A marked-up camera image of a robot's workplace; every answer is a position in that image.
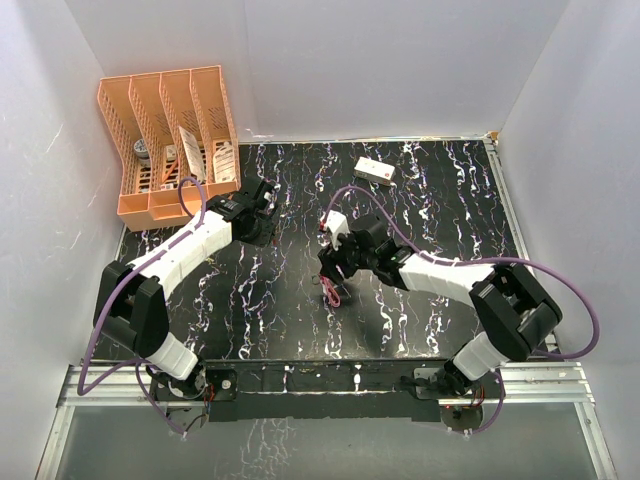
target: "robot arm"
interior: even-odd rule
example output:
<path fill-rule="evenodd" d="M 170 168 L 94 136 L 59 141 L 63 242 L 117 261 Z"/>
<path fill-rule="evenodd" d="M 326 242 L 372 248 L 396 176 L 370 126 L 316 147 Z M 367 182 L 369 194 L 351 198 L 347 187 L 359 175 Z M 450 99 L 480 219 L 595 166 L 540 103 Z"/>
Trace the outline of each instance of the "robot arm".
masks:
<path fill-rule="evenodd" d="M 426 291 L 474 307 L 484 332 L 464 345 L 431 379 L 445 395 L 464 395 L 473 382 L 508 362 L 525 361 L 562 319 L 562 312 L 522 265 L 441 266 L 397 245 L 374 215 L 353 222 L 331 211 L 323 225 L 330 243 L 318 257 L 320 275 L 342 283 L 359 269 L 382 283 Z"/>
<path fill-rule="evenodd" d="M 127 284 L 113 303 L 102 333 L 157 367 L 160 372 L 147 371 L 178 396 L 198 396 L 205 369 L 196 354 L 169 331 L 165 300 L 200 263 L 232 241 L 261 247 L 271 242 L 277 209 L 272 192 L 272 185 L 248 179 L 231 198 L 210 199 L 201 225 L 197 213 L 162 245 L 128 264 L 114 261 L 102 274 L 94 324 L 122 279 L 161 255 Z"/>

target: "purple cable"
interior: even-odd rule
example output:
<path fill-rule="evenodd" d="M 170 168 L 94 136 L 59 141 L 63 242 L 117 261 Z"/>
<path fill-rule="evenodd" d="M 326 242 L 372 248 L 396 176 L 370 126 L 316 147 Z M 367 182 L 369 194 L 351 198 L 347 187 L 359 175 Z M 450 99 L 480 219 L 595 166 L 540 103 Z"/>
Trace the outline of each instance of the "purple cable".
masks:
<path fill-rule="evenodd" d="M 185 211 L 185 213 L 189 215 L 189 218 L 193 218 L 193 213 L 189 211 L 189 209 L 187 208 L 187 205 L 184 203 L 184 198 L 182 198 L 182 187 L 184 187 L 184 184 L 187 182 L 191 182 L 196 187 L 198 187 L 198 193 L 200 193 L 200 201 L 202 202 L 202 207 L 200 207 L 200 220 L 198 220 L 198 223 L 196 224 L 196 228 L 199 228 L 200 225 L 204 223 L 204 214 L 205 214 L 206 205 L 207 205 L 207 198 L 205 197 L 205 194 L 204 194 L 204 188 L 202 188 L 202 185 L 200 185 L 200 182 L 198 182 L 198 180 L 196 180 L 193 177 L 184 177 L 182 180 L 180 180 L 180 183 L 178 184 L 178 200 L 180 200 L 180 205 L 182 206 L 182 209 Z"/>
<path fill-rule="evenodd" d="M 550 269 L 549 267 L 547 267 L 545 265 L 542 265 L 541 263 L 534 262 L 532 260 L 526 260 L 524 258 L 518 258 L 518 257 L 490 257 L 490 258 L 480 258 L 480 259 L 477 259 L 477 260 L 455 261 L 455 260 L 442 259 L 442 258 L 438 258 L 438 257 L 434 257 L 432 255 L 429 255 L 427 252 L 420 250 L 411 240 L 409 240 L 409 238 L 407 238 L 402 233 L 402 231 L 400 230 L 398 225 L 393 221 L 393 218 L 391 218 L 391 216 L 385 211 L 385 209 L 382 206 L 382 204 L 378 201 L 378 199 L 376 197 L 374 197 L 371 194 L 371 192 L 365 190 L 362 187 L 358 187 L 356 185 L 347 185 L 345 187 L 342 187 L 342 188 L 338 189 L 338 191 L 336 191 L 336 193 L 333 195 L 333 197 L 331 197 L 331 201 L 329 202 L 329 206 L 327 207 L 327 209 L 325 211 L 325 214 L 324 214 L 324 217 L 322 218 L 322 220 L 320 222 L 321 224 L 324 223 L 324 221 L 326 220 L 327 215 L 329 214 L 329 211 L 333 207 L 334 203 L 337 201 L 338 197 L 342 193 L 347 192 L 349 190 L 356 190 L 358 192 L 362 192 L 365 195 L 367 195 L 369 198 L 371 198 L 373 203 L 375 203 L 375 205 L 378 207 L 380 212 L 387 219 L 387 222 L 389 222 L 389 225 L 391 225 L 393 230 L 398 234 L 398 236 L 402 239 L 402 241 L 404 243 L 406 243 L 409 247 L 411 247 L 411 249 L 414 252 L 416 252 L 416 254 L 420 255 L 425 260 L 429 260 L 430 262 L 432 262 L 432 263 L 434 263 L 436 265 L 450 266 L 450 267 L 456 267 L 456 266 L 457 267 L 465 267 L 465 266 L 469 266 L 469 265 L 486 265 L 486 264 L 495 265 L 495 264 L 517 263 L 517 264 L 520 264 L 520 265 L 527 265 L 529 267 L 535 268 L 536 270 L 540 270 L 541 272 L 544 272 L 547 275 L 549 275 L 549 276 L 555 278 L 556 280 L 560 281 L 561 283 L 566 285 L 569 288 L 569 290 L 571 290 L 573 293 L 576 294 L 576 296 L 580 299 L 580 301 L 582 301 L 583 305 L 587 309 L 587 312 L 589 313 L 589 316 L 591 317 L 591 323 L 593 325 L 593 335 L 591 336 L 591 341 L 589 342 L 589 344 L 585 348 L 583 348 L 582 350 L 579 350 L 579 351 L 577 351 L 575 353 L 551 353 L 551 352 L 545 352 L 545 351 L 542 351 L 542 350 L 535 350 L 534 353 L 536 353 L 537 355 L 541 355 L 541 356 L 548 357 L 548 358 L 555 358 L 555 359 L 558 359 L 558 360 L 574 360 L 576 358 L 580 358 L 580 357 L 585 356 L 586 354 L 588 354 L 589 352 L 591 352 L 595 348 L 596 344 L 598 343 L 598 340 L 600 339 L 600 321 L 598 320 L 598 315 L 596 314 L 595 309 L 593 308 L 593 305 L 591 304 L 591 302 L 589 301 L 587 296 L 584 294 L 584 292 L 582 292 L 582 290 L 580 290 L 578 288 L 578 286 L 575 285 L 568 278 L 566 278 L 563 275 L 561 275 L 560 273 Z"/>
<path fill-rule="evenodd" d="M 493 412 L 493 415 L 491 415 L 491 418 L 487 420 L 487 423 L 482 425 L 477 430 L 473 430 L 472 433 L 482 433 L 487 430 L 491 425 L 493 425 L 493 422 L 496 421 L 498 415 L 500 415 L 500 412 L 502 411 L 502 405 L 504 405 L 504 397 L 506 396 L 506 392 L 504 390 L 504 381 L 502 380 L 502 375 L 500 374 L 500 372 L 495 371 L 493 375 L 496 377 L 498 383 L 500 384 L 500 397 L 498 398 L 498 406 L 496 407 L 496 411 Z"/>
<path fill-rule="evenodd" d="M 187 431 L 185 429 L 183 429 L 182 427 L 180 427 L 179 425 L 176 425 L 169 417 L 167 417 L 167 414 L 162 411 L 160 406 L 156 403 L 156 401 L 153 399 L 153 397 L 149 394 L 149 391 L 147 390 L 147 387 L 144 386 L 144 382 L 142 381 L 142 377 L 140 377 L 140 365 L 142 365 L 143 363 L 144 363 L 144 361 L 136 362 L 136 379 L 138 380 L 138 385 L 140 385 L 140 389 L 142 390 L 142 393 L 144 394 L 145 398 L 149 401 L 149 403 L 151 404 L 153 409 L 158 413 L 158 415 L 160 415 L 162 418 L 164 418 L 164 421 L 167 422 L 167 425 L 169 425 L 171 428 L 173 428 L 180 435 L 182 435 L 182 436 L 186 435 Z"/>
<path fill-rule="evenodd" d="M 193 183 L 198 188 L 198 192 L 200 193 L 200 200 L 202 202 L 202 206 L 200 208 L 200 219 L 198 220 L 198 222 L 195 225 L 195 228 L 200 228 L 200 226 L 204 223 L 204 216 L 205 216 L 205 213 L 206 213 L 206 203 L 207 203 L 207 200 L 206 200 L 206 197 L 205 197 L 205 193 L 204 193 L 204 189 L 202 188 L 202 185 L 200 185 L 200 183 L 193 177 L 185 177 L 185 178 L 183 178 L 180 181 L 180 184 L 178 185 L 178 198 L 180 199 L 180 203 L 181 203 L 182 207 L 185 209 L 185 212 L 187 212 L 187 214 L 193 218 L 193 215 L 186 208 L 186 206 L 184 204 L 184 200 L 182 198 L 182 187 L 188 181 Z M 187 238 L 191 234 L 192 234 L 192 232 L 190 230 L 182 233 L 182 235 L 180 235 L 178 238 L 176 238 L 176 240 L 174 240 L 169 245 L 169 248 L 174 247 L 175 245 L 180 243 L 182 240 L 184 240 L 185 238 Z M 104 322 L 107 319 L 107 315 L 109 314 L 109 311 L 111 310 L 111 307 L 113 306 L 113 303 L 115 302 L 115 300 L 118 297 L 118 295 L 120 295 L 122 290 L 124 290 L 124 288 L 127 286 L 127 284 L 136 275 L 138 275 L 142 270 L 147 268 L 152 263 L 154 263 L 157 260 L 159 260 L 160 258 L 162 258 L 162 256 L 166 252 L 167 252 L 166 250 L 162 250 L 162 251 L 156 253 L 151 258 L 149 258 L 146 262 L 142 263 L 141 265 L 139 265 L 138 267 L 133 269 L 126 277 L 124 277 L 124 279 L 118 285 L 116 285 L 116 288 L 113 289 L 113 292 L 111 292 L 111 295 L 109 295 L 109 298 L 107 298 L 107 301 L 105 302 L 104 307 L 100 311 L 100 315 L 98 316 L 98 321 L 96 322 L 96 325 L 95 325 L 95 327 L 93 329 L 93 332 L 91 333 L 91 337 L 89 338 L 89 344 L 87 345 L 87 350 L 86 350 L 86 352 L 84 354 L 84 360 L 82 362 L 82 369 L 80 370 L 80 377 L 78 379 L 78 395 L 79 396 L 86 395 L 91 390 L 93 390 L 96 386 L 98 386 L 105 378 L 107 378 L 113 372 L 121 369 L 122 367 L 135 365 L 136 366 L 136 377 L 138 379 L 138 384 L 140 385 L 140 388 L 142 389 L 142 392 L 145 394 L 145 397 L 147 397 L 147 400 L 149 400 L 149 402 L 151 403 L 151 406 L 158 413 L 160 413 L 162 415 L 162 417 L 165 419 L 165 421 L 167 422 L 167 424 L 169 424 L 169 426 L 171 428 L 176 430 L 178 433 L 181 433 L 181 434 L 184 435 L 185 431 L 182 428 L 178 427 L 175 423 L 173 423 L 169 418 L 167 418 L 167 416 L 164 414 L 162 409 L 160 409 L 160 407 L 156 404 L 156 402 L 153 400 L 153 398 L 151 398 L 151 395 L 149 395 L 149 392 L 147 392 L 147 389 L 145 388 L 144 384 L 142 383 L 142 379 L 140 378 L 140 372 L 139 372 L 138 369 L 139 369 L 139 366 L 142 363 L 145 363 L 145 360 L 143 360 L 143 359 L 134 358 L 134 359 L 130 359 L 130 360 L 125 360 L 124 362 L 121 362 L 121 363 L 111 367 L 109 370 L 107 370 L 102 375 L 100 375 L 96 380 L 94 380 L 85 389 L 85 382 L 86 382 L 86 379 L 87 379 L 87 372 L 89 370 L 89 364 L 91 363 L 91 358 L 93 357 L 93 352 L 94 352 L 94 350 L 96 348 L 96 345 L 98 343 L 98 339 L 100 338 L 100 332 L 102 331 L 102 326 L 104 325 Z"/>

